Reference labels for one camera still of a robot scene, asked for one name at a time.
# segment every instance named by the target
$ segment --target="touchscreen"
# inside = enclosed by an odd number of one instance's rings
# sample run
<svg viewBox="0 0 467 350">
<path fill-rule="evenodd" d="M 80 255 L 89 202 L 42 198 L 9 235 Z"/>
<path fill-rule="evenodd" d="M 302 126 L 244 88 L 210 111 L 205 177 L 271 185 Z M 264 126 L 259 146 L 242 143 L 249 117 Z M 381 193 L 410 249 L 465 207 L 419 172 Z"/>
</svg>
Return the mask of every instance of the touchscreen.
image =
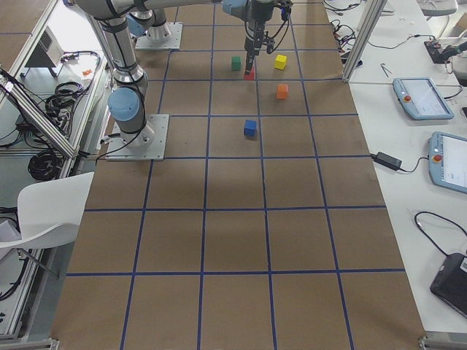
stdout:
<svg viewBox="0 0 467 350">
<path fill-rule="evenodd" d="M 412 102 L 420 115 L 444 115 L 449 114 L 436 94 L 429 81 L 402 80 L 407 93 L 412 97 Z"/>
<path fill-rule="evenodd" d="M 467 141 L 442 136 L 444 182 L 467 187 Z"/>
</svg>

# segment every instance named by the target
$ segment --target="blue cube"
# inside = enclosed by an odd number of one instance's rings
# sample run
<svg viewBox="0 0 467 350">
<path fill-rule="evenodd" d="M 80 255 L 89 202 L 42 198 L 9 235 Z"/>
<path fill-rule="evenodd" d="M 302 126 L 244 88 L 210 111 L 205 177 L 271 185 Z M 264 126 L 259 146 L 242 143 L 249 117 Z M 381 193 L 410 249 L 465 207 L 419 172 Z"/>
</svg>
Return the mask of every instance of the blue cube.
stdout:
<svg viewBox="0 0 467 350">
<path fill-rule="evenodd" d="M 251 137 L 256 135 L 256 121 L 245 120 L 245 127 L 243 128 L 243 134 L 245 136 L 251 136 Z"/>
</svg>

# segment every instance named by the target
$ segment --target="metal mounting plate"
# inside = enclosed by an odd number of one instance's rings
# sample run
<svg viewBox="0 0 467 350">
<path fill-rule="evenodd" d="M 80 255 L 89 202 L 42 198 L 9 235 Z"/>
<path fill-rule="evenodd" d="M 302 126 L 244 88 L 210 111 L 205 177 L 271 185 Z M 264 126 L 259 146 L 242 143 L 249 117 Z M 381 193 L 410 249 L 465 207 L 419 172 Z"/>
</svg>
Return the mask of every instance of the metal mounting plate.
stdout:
<svg viewBox="0 0 467 350">
<path fill-rule="evenodd" d="M 126 160 L 163 160 L 164 152 L 166 151 L 167 130 L 169 129 L 168 114 L 149 114 L 146 116 L 147 122 L 155 130 L 154 141 L 149 145 L 140 147 L 124 147 L 106 156 L 107 160 L 126 161 Z M 115 123 L 113 133 L 119 133 L 120 128 Z M 119 149 L 123 146 L 123 141 L 120 138 L 110 139 L 108 152 Z"/>
<path fill-rule="evenodd" d="M 182 42 L 182 27 L 181 22 L 167 23 L 167 26 L 172 33 L 172 38 L 166 42 L 160 44 L 151 42 L 147 36 L 138 38 L 136 42 L 135 50 L 146 50 L 146 51 L 164 51 L 164 50 L 179 50 L 180 42 Z"/>
</svg>

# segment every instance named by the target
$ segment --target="yellow cube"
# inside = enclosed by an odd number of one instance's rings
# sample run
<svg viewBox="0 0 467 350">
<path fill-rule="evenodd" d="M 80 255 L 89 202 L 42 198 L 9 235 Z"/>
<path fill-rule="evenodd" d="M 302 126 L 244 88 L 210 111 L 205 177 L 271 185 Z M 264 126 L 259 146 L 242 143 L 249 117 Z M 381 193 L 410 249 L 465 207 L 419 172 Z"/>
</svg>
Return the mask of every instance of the yellow cube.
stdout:
<svg viewBox="0 0 467 350">
<path fill-rule="evenodd" d="M 277 55 L 276 60 L 274 61 L 274 68 L 284 70 L 285 65 L 287 64 L 287 56 Z"/>
</svg>

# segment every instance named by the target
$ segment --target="orange cube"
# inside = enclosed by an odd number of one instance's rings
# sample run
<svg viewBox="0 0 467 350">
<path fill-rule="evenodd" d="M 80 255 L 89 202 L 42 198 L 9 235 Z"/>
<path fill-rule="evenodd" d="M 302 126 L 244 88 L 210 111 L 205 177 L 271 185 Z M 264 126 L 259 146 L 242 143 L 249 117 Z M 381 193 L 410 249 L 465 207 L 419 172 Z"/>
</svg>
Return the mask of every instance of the orange cube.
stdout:
<svg viewBox="0 0 467 350">
<path fill-rule="evenodd" d="M 289 85 L 277 84 L 276 98 L 278 100 L 285 100 L 289 96 Z"/>
</svg>

